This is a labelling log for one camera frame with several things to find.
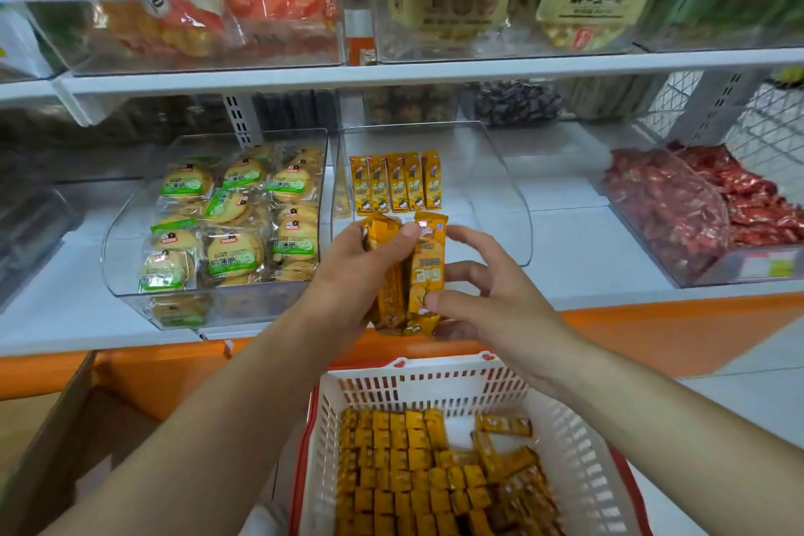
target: forearm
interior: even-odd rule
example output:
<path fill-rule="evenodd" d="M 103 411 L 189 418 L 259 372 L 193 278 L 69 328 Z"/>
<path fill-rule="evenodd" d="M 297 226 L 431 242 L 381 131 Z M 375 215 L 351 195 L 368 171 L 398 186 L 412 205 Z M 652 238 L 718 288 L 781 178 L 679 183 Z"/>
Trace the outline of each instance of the forearm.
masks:
<path fill-rule="evenodd" d="M 566 368 L 568 404 L 708 533 L 798 533 L 804 451 L 601 348 Z"/>
<path fill-rule="evenodd" d="M 302 303 L 215 373 L 48 536 L 237 534 L 334 357 Z"/>

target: finger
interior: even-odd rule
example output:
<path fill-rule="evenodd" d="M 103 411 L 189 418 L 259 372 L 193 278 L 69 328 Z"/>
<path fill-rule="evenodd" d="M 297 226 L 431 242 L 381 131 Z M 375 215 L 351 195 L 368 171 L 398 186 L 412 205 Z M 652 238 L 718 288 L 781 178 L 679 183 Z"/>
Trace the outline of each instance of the finger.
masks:
<path fill-rule="evenodd" d="M 497 320 L 492 299 L 460 291 L 429 292 L 425 295 L 425 306 L 431 312 L 454 320 L 464 320 L 477 328 L 491 328 Z"/>
<path fill-rule="evenodd" d="M 327 248 L 327 254 L 356 255 L 363 252 L 363 221 L 355 221 L 341 231 Z"/>
<path fill-rule="evenodd" d="M 497 243 L 497 240 L 482 231 L 463 225 L 447 225 L 447 237 L 473 247 L 490 267 L 509 263 L 516 265 L 516 261 Z"/>
<path fill-rule="evenodd" d="M 458 340 L 458 339 L 477 339 L 477 327 L 470 322 L 452 320 L 439 324 L 433 331 L 433 337 L 438 341 Z"/>
<path fill-rule="evenodd" d="M 403 258 L 407 258 L 416 248 L 416 241 L 419 238 L 419 225 L 416 222 L 407 222 L 385 244 L 376 247 L 368 253 L 368 260 L 375 263 L 382 270 L 387 270 L 394 263 L 398 263 Z"/>
<path fill-rule="evenodd" d="M 469 282 L 480 292 L 488 294 L 491 290 L 491 272 L 477 261 L 459 261 L 444 266 L 445 282 Z"/>

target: hand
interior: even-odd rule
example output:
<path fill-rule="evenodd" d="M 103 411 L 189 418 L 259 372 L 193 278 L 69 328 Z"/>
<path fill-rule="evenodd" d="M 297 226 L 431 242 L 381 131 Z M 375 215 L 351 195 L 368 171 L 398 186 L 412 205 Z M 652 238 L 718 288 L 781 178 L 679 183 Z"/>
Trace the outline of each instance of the hand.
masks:
<path fill-rule="evenodd" d="M 427 308 L 456 320 L 438 327 L 435 335 L 485 342 L 533 387 L 556 396 L 560 369 L 577 368 L 588 341 L 564 322 L 493 237 L 457 225 L 447 226 L 447 236 L 475 248 L 487 265 L 461 261 L 445 267 L 446 282 L 470 282 L 480 296 L 429 293 Z"/>
<path fill-rule="evenodd" d="M 332 241 L 296 305 L 318 314 L 333 333 L 357 340 L 385 272 L 413 252 L 418 237 L 419 226 L 409 222 L 390 242 L 366 252 L 363 222 L 353 222 Z"/>

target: shopping basket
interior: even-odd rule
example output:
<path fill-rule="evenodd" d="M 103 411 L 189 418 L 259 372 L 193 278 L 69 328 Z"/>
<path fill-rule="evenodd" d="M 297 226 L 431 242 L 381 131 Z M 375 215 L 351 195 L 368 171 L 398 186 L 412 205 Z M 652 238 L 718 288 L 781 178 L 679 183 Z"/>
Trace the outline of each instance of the shopping basket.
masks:
<path fill-rule="evenodd" d="M 310 400 L 299 448 L 291 536 L 332 536 L 335 531 L 339 416 L 347 407 L 437 407 L 444 412 L 450 448 L 472 447 L 469 433 L 476 413 L 527 415 L 566 536 L 651 534 L 625 459 L 575 412 L 529 388 L 494 354 L 484 352 L 399 358 L 386 366 L 356 366 L 323 375 Z"/>

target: person's right hand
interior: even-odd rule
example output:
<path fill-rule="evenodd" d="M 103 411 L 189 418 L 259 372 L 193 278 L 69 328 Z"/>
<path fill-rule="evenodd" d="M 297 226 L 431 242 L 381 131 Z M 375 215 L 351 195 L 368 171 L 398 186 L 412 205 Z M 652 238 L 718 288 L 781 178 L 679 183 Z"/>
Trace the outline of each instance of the person's right hand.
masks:
<path fill-rule="evenodd" d="M 473 247 L 487 265 L 446 265 L 446 282 L 469 282 L 480 296 L 452 290 L 427 294 L 429 310 L 456 320 L 439 326 L 436 337 L 479 339 L 533 387 L 556 395 L 560 371 L 577 368 L 591 344 L 564 322 L 493 237 L 459 225 L 448 225 L 447 235 Z"/>

